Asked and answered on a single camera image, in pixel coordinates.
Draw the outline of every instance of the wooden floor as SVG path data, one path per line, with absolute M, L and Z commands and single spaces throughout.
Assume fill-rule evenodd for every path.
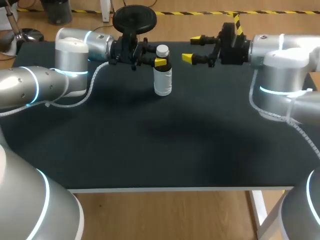
M 21 0 L 22 6 L 32 0 Z M 150 5 L 153 0 L 127 0 L 127 4 Z M 114 0 L 116 8 L 121 0 Z M 99 10 L 99 0 L 72 0 L 73 9 Z M 41 8 L 37 2 L 35 8 Z M 248 10 L 319 10 L 317 0 L 158 0 L 155 11 L 248 11 Z M 158 16 L 154 30 L 140 36 L 150 41 L 188 41 L 201 34 L 217 35 L 227 15 Z M 244 34 L 318 34 L 320 15 L 247 14 L 240 16 Z M 74 13 L 73 21 L 64 27 L 93 30 L 108 25 L 100 14 Z M 19 13 L 21 28 L 35 28 L 53 41 L 59 26 L 49 25 L 44 13 Z M 113 27 L 100 32 L 119 36 Z M 0 61 L 0 68 L 11 67 L 13 60 Z M 320 86 L 320 77 L 313 74 Z M 268 211 L 281 192 L 263 193 Z M 225 192 L 153 192 L 78 194 L 84 215 L 83 240 L 253 240 L 256 239 L 253 219 L 244 191 Z

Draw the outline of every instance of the metal stand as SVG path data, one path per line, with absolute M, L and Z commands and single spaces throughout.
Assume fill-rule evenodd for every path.
M 23 28 L 20 30 L 10 6 L 5 6 L 5 10 L 12 32 L 9 32 L 0 39 L 0 52 L 2 54 L 16 56 L 23 43 L 40 42 L 45 39 L 43 34 L 38 30 L 32 28 Z

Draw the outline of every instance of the stool seat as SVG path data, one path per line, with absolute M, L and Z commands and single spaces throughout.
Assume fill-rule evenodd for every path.
M 115 12 L 112 23 L 120 33 L 128 29 L 135 31 L 136 34 L 144 34 L 156 26 L 157 15 L 147 6 L 128 5 Z

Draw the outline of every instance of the black round stool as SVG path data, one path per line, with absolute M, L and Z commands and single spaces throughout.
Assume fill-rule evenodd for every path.
M 120 33 L 125 30 L 144 34 L 151 31 L 157 24 L 156 13 L 147 6 L 128 5 L 119 8 L 112 18 L 113 26 Z
M 0 0 L 0 8 L 5 8 L 6 16 L 12 28 L 12 32 L 4 35 L 0 39 L 0 52 L 4 55 L 15 56 L 25 42 L 40 42 L 44 40 L 44 35 L 33 28 L 19 29 L 16 19 L 11 12 L 11 6 L 18 0 Z

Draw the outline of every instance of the table surface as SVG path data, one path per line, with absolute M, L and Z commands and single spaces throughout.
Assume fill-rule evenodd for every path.
M 297 131 L 251 108 L 248 65 L 191 66 L 181 53 L 211 48 L 166 44 L 169 96 L 154 93 L 151 67 L 108 66 L 82 106 L 1 118 L 8 144 L 68 189 L 294 186 L 319 165 Z M 88 79 L 99 64 L 89 62 Z M 32 65 L 54 67 L 53 42 L 23 45 L 14 66 Z M 303 129 L 320 143 L 317 128 Z

